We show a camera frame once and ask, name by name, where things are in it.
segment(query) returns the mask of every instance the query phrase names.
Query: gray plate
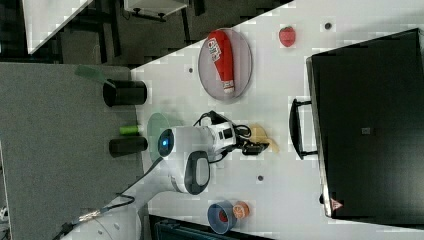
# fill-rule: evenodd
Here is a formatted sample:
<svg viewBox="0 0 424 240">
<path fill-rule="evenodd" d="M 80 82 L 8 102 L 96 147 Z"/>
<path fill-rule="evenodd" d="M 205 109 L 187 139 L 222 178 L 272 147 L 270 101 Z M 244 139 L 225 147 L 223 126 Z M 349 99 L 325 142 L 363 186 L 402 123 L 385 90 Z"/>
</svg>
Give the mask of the gray plate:
<svg viewBox="0 0 424 240">
<path fill-rule="evenodd" d="M 218 71 L 209 53 L 207 41 L 203 43 L 199 55 L 199 77 L 206 92 L 213 98 L 226 101 L 240 96 L 246 89 L 252 73 L 252 54 L 243 36 L 232 29 L 223 28 L 231 41 L 234 61 L 234 92 L 224 93 Z"/>
</svg>

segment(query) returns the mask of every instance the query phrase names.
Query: tape roll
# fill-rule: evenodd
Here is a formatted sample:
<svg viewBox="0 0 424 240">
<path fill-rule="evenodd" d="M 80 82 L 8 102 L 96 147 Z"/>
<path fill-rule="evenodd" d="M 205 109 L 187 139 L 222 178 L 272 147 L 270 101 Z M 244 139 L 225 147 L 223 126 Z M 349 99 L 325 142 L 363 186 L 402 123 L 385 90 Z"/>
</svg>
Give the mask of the tape roll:
<svg viewBox="0 0 424 240">
<path fill-rule="evenodd" d="M 245 218 L 249 216 L 249 213 L 250 213 L 249 206 L 247 205 L 247 203 L 239 201 L 234 205 L 233 213 L 237 219 Z"/>
</svg>

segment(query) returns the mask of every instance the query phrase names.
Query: white table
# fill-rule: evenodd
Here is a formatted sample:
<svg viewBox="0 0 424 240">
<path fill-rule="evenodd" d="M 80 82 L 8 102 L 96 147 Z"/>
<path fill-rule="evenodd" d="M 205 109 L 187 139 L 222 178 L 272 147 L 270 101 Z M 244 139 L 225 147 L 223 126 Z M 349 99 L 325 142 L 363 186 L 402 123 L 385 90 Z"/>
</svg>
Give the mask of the white table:
<svg viewBox="0 0 424 240">
<path fill-rule="evenodd" d="M 28 54 L 33 54 L 93 0 L 22 0 Z"/>
<path fill-rule="evenodd" d="M 324 29 L 327 22 L 333 24 L 332 29 Z M 287 25 L 297 32 L 291 48 L 283 47 L 278 39 L 278 31 Z M 327 218 L 318 202 L 321 186 L 316 157 L 301 161 L 288 129 L 293 98 L 309 96 L 307 57 L 415 27 L 424 29 L 422 0 L 297 0 L 281 6 L 234 27 L 249 42 L 253 72 L 250 87 L 232 104 L 214 100 L 201 86 L 197 60 L 203 41 L 134 69 L 132 79 L 150 88 L 150 99 L 138 107 L 143 124 L 153 112 L 161 111 L 191 125 L 202 113 L 215 110 L 235 123 L 261 124 L 281 149 L 279 154 L 266 151 L 258 157 L 235 151 L 223 161 L 224 168 L 212 170 L 205 192 L 198 196 L 158 194 L 149 203 L 150 214 L 208 225 L 206 213 L 212 203 L 244 200 L 252 215 L 233 229 L 243 233 L 273 239 L 422 239 L 424 232 L 417 230 Z M 314 150 L 311 110 L 303 109 L 305 150 Z M 148 169 L 148 153 L 143 159 Z M 258 175 L 264 176 L 262 182 Z"/>
</svg>

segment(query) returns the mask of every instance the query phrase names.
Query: black mug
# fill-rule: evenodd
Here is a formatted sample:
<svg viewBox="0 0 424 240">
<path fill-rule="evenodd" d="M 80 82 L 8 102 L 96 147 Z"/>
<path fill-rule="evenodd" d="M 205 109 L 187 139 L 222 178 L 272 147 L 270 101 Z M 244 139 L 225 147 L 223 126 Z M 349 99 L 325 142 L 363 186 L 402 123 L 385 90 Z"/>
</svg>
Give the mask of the black mug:
<svg viewBox="0 0 424 240">
<path fill-rule="evenodd" d="M 103 84 L 103 99 L 107 106 L 116 105 L 142 105 L 147 99 L 147 87 L 142 81 L 117 81 L 110 80 Z"/>
<path fill-rule="evenodd" d="M 109 142 L 109 153 L 112 157 L 120 157 L 138 153 L 147 149 L 147 140 L 144 137 L 127 137 L 112 139 Z"/>
</svg>

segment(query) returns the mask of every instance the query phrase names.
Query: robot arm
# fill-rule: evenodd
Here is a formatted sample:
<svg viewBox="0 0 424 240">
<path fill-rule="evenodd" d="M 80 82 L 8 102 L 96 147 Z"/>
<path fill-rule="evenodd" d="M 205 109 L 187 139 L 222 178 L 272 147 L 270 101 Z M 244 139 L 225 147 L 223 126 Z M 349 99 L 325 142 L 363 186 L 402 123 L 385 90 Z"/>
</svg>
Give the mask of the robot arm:
<svg viewBox="0 0 424 240">
<path fill-rule="evenodd" d="M 108 205 L 63 225 L 55 240 L 62 234 L 65 234 L 63 240 L 139 240 L 138 211 L 156 194 L 175 191 L 197 195 L 203 192 L 210 179 L 209 164 L 222 160 L 234 149 L 244 152 L 248 134 L 243 131 L 250 132 L 248 127 L 242 129 L 243 126 L 234 125 L 214 111 L 203 114 L 201 119 L 203 117 L 210 117 L 212 125 L 165 130 L 158 140 L 162 158 Z"/>
<path fill-rule="evenodd" d="M 141 207 L 160 192 L 176 191 L 169 172 L 166 162 L 162 158 L 158 159 L 149 171 L 121 196 L 104 208 L 74 220 L 72 225 L 75 227 L 62 239 L 139 240 L 141 222 L 138 211 Z M 130 204 L 126 204 L 129 202 L 128 197 L 134 199 Z"/>
</svg>

